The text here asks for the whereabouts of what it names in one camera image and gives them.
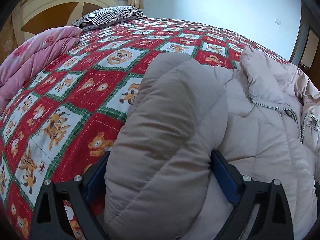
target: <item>metal screw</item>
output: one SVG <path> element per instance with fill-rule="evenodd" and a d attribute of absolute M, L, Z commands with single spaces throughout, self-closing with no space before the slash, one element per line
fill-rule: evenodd
<path fill-rule="evenodd" d="M 43 184 L 45 184 L 46 186 L 48 186 L 51 183 L 51 179 L 46 179 Z"/>
<path fill-rule="evenodd" d="M 251 181 L 251 177 L 249 175 L 243 175 L 242 178 L 244 181 L 247 181 L 247 182 Z"/>
<path fill-rule="evenodd" d="M 81 181 L 81 179 L 82 179 L 82 176 L 81 175 L 76 175 L 74 178 L 73 178 L 73 180 L 74 181 Z"/>
<path fill-rule="evenodd" d="M 277 185 L 277 186 L 280 186 L 280 185 L 281 185 L 281 182 L 279 181 L 279 179 L 275 179 L 275 180 L 273 181 L 273 183 L 274 183 L 275 185 Z"/>

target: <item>headboard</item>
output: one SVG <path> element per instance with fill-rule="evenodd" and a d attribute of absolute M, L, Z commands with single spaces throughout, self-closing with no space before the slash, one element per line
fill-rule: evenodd
<path fill-rule="evenodd" d="M 12 23 L 23 42 L 47 29 L 71 25 L 89 12 L 112 6 L 118 6 L 116 0 L 30 0 Z"/>

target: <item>red and white patterned bedspread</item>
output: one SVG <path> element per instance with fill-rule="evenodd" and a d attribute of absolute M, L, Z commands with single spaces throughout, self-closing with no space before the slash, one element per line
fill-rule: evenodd
<path fill-rule="evenodd" d="M 150 62 L 188 53 L 203 65 L 239 68 L 251 45 L 229 30 L 171 19 L 139 19 L 84 33 L 78 47 L 41 71 L 1 116 L 0 197 L 22 238 L 45 179 L 67 181 L 112 147 Z"/>

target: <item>puffer jacket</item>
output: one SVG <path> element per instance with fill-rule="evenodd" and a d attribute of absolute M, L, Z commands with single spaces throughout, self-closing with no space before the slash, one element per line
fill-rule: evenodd
<path fill-rule="evenodd" d="M 302 239 L 316 220 L 320 93 L 292 64 L 246 47 L 242 70 L 185 54 L 151 62 L 105 174 L 113 240 L 211 240 L 233 206 L 210 172 L 218 149 L 241 174 L 279 179 Z M 247 230 L 246 239 L 254 213 Z"/>

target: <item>pink blanket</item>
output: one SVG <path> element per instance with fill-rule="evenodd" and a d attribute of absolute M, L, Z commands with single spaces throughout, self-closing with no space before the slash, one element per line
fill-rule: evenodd
<path fill-rule="evenodd" d="M 0 114 L 17 92 L 58 56 L 79 42 L 74 26 L 46 30 L 14 50 L 0 66 Z"/>

